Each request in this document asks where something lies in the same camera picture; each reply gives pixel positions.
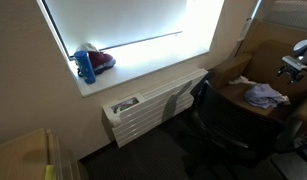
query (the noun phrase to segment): radiator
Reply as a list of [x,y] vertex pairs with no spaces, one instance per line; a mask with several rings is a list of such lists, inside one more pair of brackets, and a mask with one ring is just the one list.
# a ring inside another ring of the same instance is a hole
[[119,147],[192,105],[191,89],[206,75],[198,69],[160,87],[104,106]]

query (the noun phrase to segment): blue bottle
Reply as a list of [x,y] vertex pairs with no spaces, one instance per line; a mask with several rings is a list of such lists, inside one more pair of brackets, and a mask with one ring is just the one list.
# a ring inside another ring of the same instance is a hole
[[84,81],[87,84],[94,83],[96,78],[87,51],[77,51],[74,53],[74,57],[76,58]]

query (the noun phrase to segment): wall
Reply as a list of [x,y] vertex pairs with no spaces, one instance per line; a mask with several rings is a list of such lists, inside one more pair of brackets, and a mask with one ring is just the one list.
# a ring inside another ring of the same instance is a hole
[[101,106],[194,67],[222,62],[236,46],[253,1],[225,1],[211,52],[82,98],[35,0],[0,0],[0,143],[50,128],[84,157],[112,141]]

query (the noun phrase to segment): window sill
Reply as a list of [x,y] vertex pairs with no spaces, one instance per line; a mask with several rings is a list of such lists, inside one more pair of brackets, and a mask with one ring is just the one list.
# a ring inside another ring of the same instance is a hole
[[96,82],[90,85],[77,76],[74,61],[68,61],[68,65],[82,96],[87,97],[209,51],[197,45],[199,43],[186,39],[172,36],[107,50],[105,52],[116,59],[116,64],[112,69],[97,75]]

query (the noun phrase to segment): black chair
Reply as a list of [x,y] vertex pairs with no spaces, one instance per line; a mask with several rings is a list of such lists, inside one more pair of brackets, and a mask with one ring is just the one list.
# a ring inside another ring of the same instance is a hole
[[[190,122],[193,122],[198,137],[185,132],[184,135],[203,140],[212,153],[224,160],[235,179],[237,176],[230,165],[232,159],[254,167],[274,152],[272,145],[284,129],[284,122],[237,106],[213,88],[208,80],[199,83],[191,94],[194,102]],[[194,174],[202,161],[203,158],[196,160],[188,168],[188,173]]]

